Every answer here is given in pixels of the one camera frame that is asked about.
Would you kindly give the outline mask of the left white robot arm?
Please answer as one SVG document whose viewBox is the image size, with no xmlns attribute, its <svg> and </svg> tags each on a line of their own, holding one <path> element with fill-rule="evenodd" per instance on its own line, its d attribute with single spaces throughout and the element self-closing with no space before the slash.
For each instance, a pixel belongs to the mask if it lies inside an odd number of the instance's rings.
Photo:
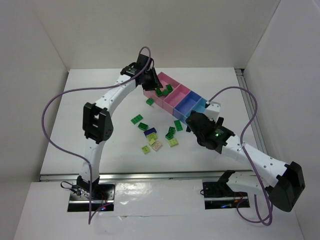
<svg viewBox="0 0 320 240">
<path fill-rule="evenodd" d="M 109 89 L 94 103 L 83 107 L 82 129 L 86 138 L 84 161 L 76 184 L 84 191 L 94 191 L 100 179 L 100 161 L 106 141 L 112 136 L 114 126 L 112 115 L 125 97 L 141 85 L 145 91 L 153 91 L 162 86 L 154 68 L 154 60 L 139 54 L 137 61 L 120 72 L 115 87 Z"/>
</svg>

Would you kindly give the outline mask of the small green lego brick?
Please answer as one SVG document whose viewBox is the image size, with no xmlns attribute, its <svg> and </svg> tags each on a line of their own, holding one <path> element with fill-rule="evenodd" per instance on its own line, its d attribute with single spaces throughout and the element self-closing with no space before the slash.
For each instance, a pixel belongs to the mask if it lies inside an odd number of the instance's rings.
<svg viewBox="0 0 320 240">
<path fill-rule="evenodd" d="M 164 89 L 163 91 L 162 91 L 162 95 L 163 96 L 167 96 L 169 94 L 169 92 L 168 92 L 168 90 L 167 89 Z"/>
</svg>

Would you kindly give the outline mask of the long green lego brick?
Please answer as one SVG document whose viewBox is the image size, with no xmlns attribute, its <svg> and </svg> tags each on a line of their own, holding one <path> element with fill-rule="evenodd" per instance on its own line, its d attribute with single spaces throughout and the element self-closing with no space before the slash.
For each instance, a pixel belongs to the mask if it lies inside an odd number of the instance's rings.
<svg viewBox="0 0 320 240">
<path fill-rule="evenodd" d="M 132 118 L 130 121 L 135 125 L 137 124 L 138 122 L 140 122 L 141 120 L 143 119 L 143 116 L 138 114 L 136 115 L 134 118 Z"/>
</svg>

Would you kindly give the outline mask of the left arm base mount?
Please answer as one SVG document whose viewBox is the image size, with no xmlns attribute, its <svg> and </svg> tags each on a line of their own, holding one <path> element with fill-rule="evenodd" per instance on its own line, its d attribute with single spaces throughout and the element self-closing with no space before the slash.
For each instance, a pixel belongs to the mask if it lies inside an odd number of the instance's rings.
<svg viewBox="0 0 320 240">
<path fill-rule="evenodd" d="M 116 185 L 114 183 L 102 183 L 90 194 L 75 185 L 73 182 L 62 181 L 60 187 L 69 190 L 67 211 L 70 213 L 88 212 L 89 199 L 91 199 L 92 212 L 113 212 Z"/>
</svg>

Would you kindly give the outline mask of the long green lego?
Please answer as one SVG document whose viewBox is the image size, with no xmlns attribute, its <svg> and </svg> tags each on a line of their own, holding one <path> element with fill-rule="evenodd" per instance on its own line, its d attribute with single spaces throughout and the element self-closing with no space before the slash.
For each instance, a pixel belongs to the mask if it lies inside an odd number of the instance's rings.
<svg viewBox="0 0 320 240">
<path fill-rule="evenodd" d="M 175 125 L 175 128 L 178 132 L 183 130 L 183 126 L 179 120 L 175 120 L 174 125 Z"/>
</svg>

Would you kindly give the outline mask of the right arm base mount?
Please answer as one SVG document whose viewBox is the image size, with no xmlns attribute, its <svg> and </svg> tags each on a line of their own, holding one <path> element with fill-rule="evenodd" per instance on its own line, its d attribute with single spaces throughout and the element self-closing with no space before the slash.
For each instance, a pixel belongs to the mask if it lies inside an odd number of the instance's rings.
<svg viewBox="0 0 320 240">
<path fill-rule="evenodd" d="M 250 202 L 246 192 L 234 192 L 225 183 L 205 181 L 199 192 L 204 197 L 206 210 L 249 208 Z"/>
</svg>

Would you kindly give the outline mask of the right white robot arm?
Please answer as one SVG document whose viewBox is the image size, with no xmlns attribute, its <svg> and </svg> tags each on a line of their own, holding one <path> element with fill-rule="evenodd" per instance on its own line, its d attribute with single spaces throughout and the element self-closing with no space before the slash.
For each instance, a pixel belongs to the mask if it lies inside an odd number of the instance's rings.
<svg viewBox="0 0 320 240">
<path fill-rule="evenodd" d="M 290 212 L 305 189 L 302 167 L 270 157 L 244 143 L 231 130 L 224 127 L 224 119 L 210 120 L 205 114 L 191 111 L 186 119 L 187 131 L 193 132 L 200 146 L 257 171 L 255 176 L 242 177 L 227 170 L 219 179 L 234 192 L 255 195 L 267 193 L 270 202 L 284 212 Z"/>
</svg>

